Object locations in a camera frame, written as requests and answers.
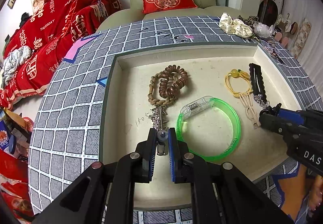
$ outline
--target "green bracelet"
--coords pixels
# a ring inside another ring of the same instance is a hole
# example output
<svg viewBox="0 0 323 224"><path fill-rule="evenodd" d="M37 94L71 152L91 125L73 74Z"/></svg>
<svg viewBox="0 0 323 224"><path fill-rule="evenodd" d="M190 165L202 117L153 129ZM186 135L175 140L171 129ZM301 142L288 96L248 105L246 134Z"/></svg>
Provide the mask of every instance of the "green bracelet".
<svg viewBox="0 0 323 224"><path fill-rule="evenodd" d="M230 119L231 124L232 124L232 128L233 128L233 137L232 137L231 144L224 152L222 152L220 155L217 155L217 156L201 156L201 155L197 154L196 152L194 152L193 150L191 150L190 148L189 148L189 151L191 153L194 153L194 154L202 157L205 161L215 162L217 160L223 159L224 157L226 157L227 155L232 153L235 150L235 148L237 147L239 140L240 140L240 136L241 136L241 125L240 125L239 117L238 117L237 113L235 112L235 110L229 104L224 102L223 100L215 98L215 97L205 96L205 97L202 97L194 102L191 102L191 103L185 105L180 110L180 114L177 118L176 137L177 137L177 140L184 142L184 139L182 136L182 126L183 126L184 120L194 114L197 114L197 113L209 108L209 107L219 108Z"/></svg>

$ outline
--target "checkered tablecloth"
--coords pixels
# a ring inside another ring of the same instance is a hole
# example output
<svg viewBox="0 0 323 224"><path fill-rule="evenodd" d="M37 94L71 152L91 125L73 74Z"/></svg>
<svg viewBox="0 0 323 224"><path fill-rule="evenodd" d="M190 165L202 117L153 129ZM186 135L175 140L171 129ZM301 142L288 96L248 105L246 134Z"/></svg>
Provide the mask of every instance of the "checkered tablecloth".
<svg viewBox="0 0 323 224"><path fill-rule="evenodd" d="M98 160L105 90L100 82L108 77L116 54L171 45L252 43L226 34L219 28L219 18L208 16L145 20L89 37L93 40L80 48L74 63L63 61L58 67L35 119L28 162L30 198L35 213L41 212L84 169ZM298 61L278 44L276 51L284 64L270 58L295 90L300 104L322 110L321 97ZM291 171L296 165L292 160L281 165L280 170ZM270 183L268 177L264 181L263 191L270 197L275 184ZM277 194L275 203L279 205ZM192 210L136 211L133 223L188 224L192 223Z"/></svg>

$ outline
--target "shallow tray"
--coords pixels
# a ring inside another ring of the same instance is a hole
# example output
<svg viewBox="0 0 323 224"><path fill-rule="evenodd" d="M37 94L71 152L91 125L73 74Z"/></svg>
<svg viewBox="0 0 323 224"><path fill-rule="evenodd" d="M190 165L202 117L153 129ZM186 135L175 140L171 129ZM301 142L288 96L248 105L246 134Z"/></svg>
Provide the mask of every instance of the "shallow tray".
<svg viewBox="0 0 323 224"><path fill-rule="evenodd" d="M283 108L301 109L296 93L284 76L266 53L253 44L180 46L116 55L103 105L100 160L104 164L115 162L133 152L138 142L147 139L152 127L148 115L153 106L147 100L151 76L176 64L188 72L190 79L176 104L167 109L166 126L175 127L179 111L185 104L203 96L220 98L235 109L242 127L237 149L223 161L232 162L251 181L267 174L287 158L286 144L278 134L254 129L240 100L233 97L224 84L224 77L231 69L249 72L249 63L261 66L271 105L281 102ZM230 79L230 82L236 91L247 89L243 79ZM254 100L253 103L259 113L261 107ZM217 155L230 144L230 125L212 109L190 119L184 138L186 136L194 151ZM156 156L152 182L135 185L135 209L180 208L190 203L190 185L172 183L169 156Z"/></svg>

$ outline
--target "framed picture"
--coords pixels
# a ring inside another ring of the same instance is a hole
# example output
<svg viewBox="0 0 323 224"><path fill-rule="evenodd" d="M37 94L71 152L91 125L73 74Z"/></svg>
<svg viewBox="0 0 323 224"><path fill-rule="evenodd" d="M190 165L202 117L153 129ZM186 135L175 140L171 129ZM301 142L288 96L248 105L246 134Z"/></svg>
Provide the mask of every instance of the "framed picture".
<svg viewBox="0 0 323 224"><path fill-rule="evenodd" d="M12 8L14 7L15 2L16 2L16 0L9 0L9 1L8 1L8 7L9 7L10 9L12 9Z"/></svg>

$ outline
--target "silver bolt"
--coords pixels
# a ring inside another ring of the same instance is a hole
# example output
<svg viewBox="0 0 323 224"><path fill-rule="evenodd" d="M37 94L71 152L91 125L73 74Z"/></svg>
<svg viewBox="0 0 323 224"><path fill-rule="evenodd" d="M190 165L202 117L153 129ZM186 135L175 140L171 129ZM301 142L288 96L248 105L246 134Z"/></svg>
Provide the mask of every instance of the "silver bolt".
<svg viewBox="0 0 323 224"><path fill-rule="evenodd" d="M102 163L100 161L93 162L91 167L93 169L99 169L102 166Z"/></svg>
<svg viewBox="0 0 323 224"><path fill-rule="evenodd" d="M227 170L230 170L233 168L233 166L230 162L224 162L222 166L224 169L227 169Z"/></svg>
<svg viewBox="0 0 323 224"><path fill-rule="evenodd" d="M132 159L136 159L136 158L139 158L140 157L140 154L139 153L137 153L137 152L132 152L131 154L130 154L130 158L132 158Z"/></svg>
<svg viewBox="0 0 323 224"><path fill-rule="evenodd" d="M190 153L190 152L185 153L184 154L184 158L186 158L186 159L192 159L192 158L194 158L194 154L193 153Z"/></svg>

